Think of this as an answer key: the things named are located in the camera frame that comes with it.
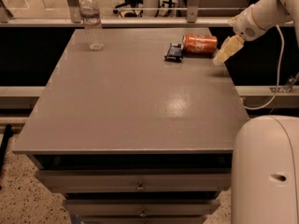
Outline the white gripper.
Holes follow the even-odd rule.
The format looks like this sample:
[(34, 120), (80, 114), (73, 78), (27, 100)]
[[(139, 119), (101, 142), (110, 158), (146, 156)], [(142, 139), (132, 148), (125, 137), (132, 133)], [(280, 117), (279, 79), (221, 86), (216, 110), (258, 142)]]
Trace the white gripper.
[(217, 50), (213, 58), (215, 65), (224, 64), (230, 57), (244, 47), (245, 41), (253, 41), (264, 35), (267, 31), (265, 10), (257, 5), (251, 5), (240, 14), (232, 17), (229, 24), (233, 27), (235, 35), (228, 36)]

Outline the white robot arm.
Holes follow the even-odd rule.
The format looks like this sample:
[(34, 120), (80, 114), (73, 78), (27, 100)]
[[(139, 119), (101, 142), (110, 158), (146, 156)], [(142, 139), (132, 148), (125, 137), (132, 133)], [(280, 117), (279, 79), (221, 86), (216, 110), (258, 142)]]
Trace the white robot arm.
[[(299, 0), (260, 0), (231, 19), (213, 63), (220, 65), (270, 28), (299, 26)], [(299, 118), (261, 116), (235, 139), (231, 187), (232, 224), (299, 224)]]

